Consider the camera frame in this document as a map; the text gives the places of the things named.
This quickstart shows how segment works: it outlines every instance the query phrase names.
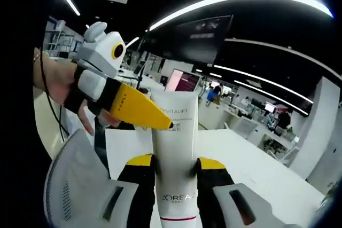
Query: finger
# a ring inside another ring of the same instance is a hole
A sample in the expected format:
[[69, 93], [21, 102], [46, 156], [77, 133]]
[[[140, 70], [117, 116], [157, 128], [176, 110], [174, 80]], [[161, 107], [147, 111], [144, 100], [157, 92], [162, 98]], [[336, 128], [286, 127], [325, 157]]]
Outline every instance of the finger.
[[104, 109], [102, 109], [100, 116], [113, 127], [117, 127], [120, 124], [119, 119], [113, 117], [109, 112], [105, 111]]
[[84, 112], [84, 107], [85, 107], [85, 104], [82, 104], [77, 115], [78, 115], [81, 123], [83, 124], [84, 128], [86, 129], [86, 131], [93, 136], [94, 130], [93, 130], [93, 128], [92, 128], [92, 126], [91, 126], [91, 124], [90, 124], [90, 122], [86, 116], [86, 113]]

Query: yellow pointer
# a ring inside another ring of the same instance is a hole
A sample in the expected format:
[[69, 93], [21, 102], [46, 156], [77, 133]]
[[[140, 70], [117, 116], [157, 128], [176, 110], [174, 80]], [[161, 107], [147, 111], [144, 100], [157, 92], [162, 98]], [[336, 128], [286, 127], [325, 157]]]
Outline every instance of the yellow pointer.
[[154, 129], [173, 127], [172, 120], [148, 97], [126, 84], [121, 84], [110, 113], [118, 119]]

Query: hand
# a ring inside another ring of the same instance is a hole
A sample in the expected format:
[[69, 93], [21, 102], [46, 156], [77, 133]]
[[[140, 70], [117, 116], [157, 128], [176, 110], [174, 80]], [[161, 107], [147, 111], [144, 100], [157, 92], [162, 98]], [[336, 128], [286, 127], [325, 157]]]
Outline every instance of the hand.
[[[34, 54], [40, 55], [39, 49], [35, 48]], [[34, 85], [42, 90], [45, 90], [40, 62], [40, 57], [34, 62]], [[69, 94], [71, 84], [74, 82], [74, 73], [76, 71], [77, 65], [68, 60], [56, 62], [51, 60], [47, 55], [43, 55], [43, 66], [50, 97], [58, 104], [63, 105], [66, 97]], [[86, 105], [87, 101], [84, 100], [77, 115], [86, 131], [93, 136], [94, 130], [91, 127], [86, 113], [84, 112], [84, 107]], [[117, 118], [113, 117], [104, 109], [102, 109], [100, 116], [108, 124], [114, 127], [117, 127], [120, 123]]]

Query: chair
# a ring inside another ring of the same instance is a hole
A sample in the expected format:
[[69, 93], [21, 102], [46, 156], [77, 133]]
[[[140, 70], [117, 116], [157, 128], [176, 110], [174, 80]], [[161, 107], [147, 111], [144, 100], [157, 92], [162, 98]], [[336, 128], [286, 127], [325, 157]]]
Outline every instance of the chair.
[[284, 129], [282, 129], [281, 127], [276, 127], [276, 129], [274, 130], [274, 133], [278, 136], [281, 136], [284, 132]]
[[246, 117], [241, 117], [236, 124], [232, 127], [232, 130], [243, 138], [247, 139], [248, 136], [254, 131], [254, 129], [258, 126], [257, 123], [252, 120], [247, 119]]
[[268, 155], [270, 155], [272, 158], [276, 159], [277, 161], [279, 161], [281, 164], [287, 166], [291, 160], [294, 159], [294, 157], [296, 156], [296, 154], [299, 152], [299, 148], [298, 147], [294, 147], [291, 150], [289, 150], [283, 157], [281, 157], [280, 159], [270, 150], [268, 150], [266, 153]]

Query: cable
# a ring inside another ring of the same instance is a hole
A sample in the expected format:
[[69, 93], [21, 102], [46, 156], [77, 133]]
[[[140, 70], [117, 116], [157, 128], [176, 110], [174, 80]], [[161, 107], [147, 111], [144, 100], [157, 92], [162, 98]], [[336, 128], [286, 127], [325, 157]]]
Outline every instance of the cable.
[[[59, 105], [59, 121], [61, 120], [61, 117], [62, 117], [62, 105]], [[64, 142], [64, 136], [63, 136], [63, 132], [62, 132], [62, 127], [59, 123], [59, 132], [60, 132], [60, 136]]]
[[49, 97], [50, 94], [49, 94], [49, 90], [48, 90], [48, 85], [46, 83], [46, 77], [45, 77], [44, 66], [43, 66], [43, 44], [41, 46], [41, 73], [42, 73], [42, 79], [43, 79], [43, 83], [44, 83], [44, 87], [45, 87], [45, 93], [46, 93], [46, 96], [48, 98], [48, 102], [49, 102], [50, 108], [52, 110], [53, 116], [55, 117], [56, 121], [58, 122], [59, 126], [63, 129], [65, 134], [69, 136], [68, 131], [62, 126], [62, 124], [60, 123], [60, 120], [58, 120], [57, 115], [55, 113], [55, 110], [52, 107], [50, 97]]

